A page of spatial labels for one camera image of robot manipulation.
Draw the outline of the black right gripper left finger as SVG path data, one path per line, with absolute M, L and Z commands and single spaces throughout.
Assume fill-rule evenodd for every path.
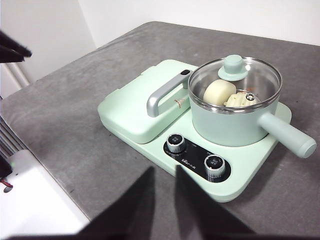
M 155 212 L 155 169 L 149 167 L 111 206 L 79 236 L 149 236 Z

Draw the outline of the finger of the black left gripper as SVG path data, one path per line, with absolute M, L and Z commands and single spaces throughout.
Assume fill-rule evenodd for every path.
M 19 44 L 17 41 L 15 41 L 13 38 L 8 36 L 2 30 L 0 31 L 0 46 L 5 47 L 9 50 L 13 50 L 23 57 L 31 57 L 32 56 L 32 52 L 28 48 Z
M 17 63 L 23 62 L 24 56 L 16 51 L 3 47 L 0 47 L 0 63 Z

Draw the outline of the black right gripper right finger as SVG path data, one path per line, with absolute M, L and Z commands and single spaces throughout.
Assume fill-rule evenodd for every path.
M 176 167 L 175 209 L 181 237 L 254 237 L 256 233 Z

